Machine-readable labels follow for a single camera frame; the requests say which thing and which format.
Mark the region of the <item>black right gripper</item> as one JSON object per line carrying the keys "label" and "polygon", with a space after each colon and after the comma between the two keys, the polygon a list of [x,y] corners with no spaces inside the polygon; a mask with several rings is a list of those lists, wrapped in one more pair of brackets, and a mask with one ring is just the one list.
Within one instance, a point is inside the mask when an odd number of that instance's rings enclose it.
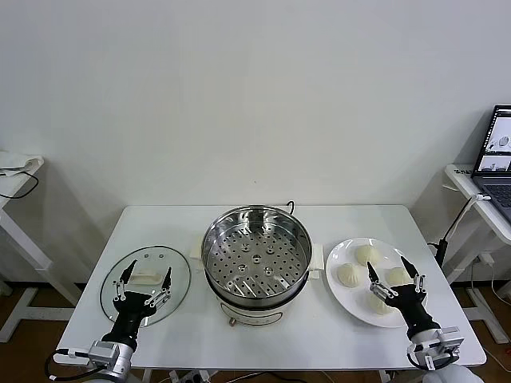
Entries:
{"label": "black right gripper", "polygon": [[433,320],[432,316],[426,312],[422,305],[426,298],[426,276],[420,274],[414,264],[409,262],[404,256],[401,257],[401,260],[406,272],[412,279],[412,283],[394,286],[392,290],[380,282],[376,270],[370,262],[367,262],[370,291],[380,301],[400,311],[409,332],[439,329],[440,325]]}

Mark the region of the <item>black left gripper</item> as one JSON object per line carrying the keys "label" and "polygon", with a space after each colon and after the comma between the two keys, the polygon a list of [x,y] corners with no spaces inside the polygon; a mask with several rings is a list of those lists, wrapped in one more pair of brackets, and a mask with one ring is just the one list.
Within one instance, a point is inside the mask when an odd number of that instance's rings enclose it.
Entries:
{"label": "black left gripper", "polygon": [[151,295],[127,291],[125,286],[131,278],[136,263],[137,261],[133,260],[122,271],[120,278],[113,282],[113,304],[118,315],[111,331],[102,337],[103,342],[136,344],[142,320],[154,315],[156,310],[159,310],[171,298],[171,267],[168,268],[160,289]]}

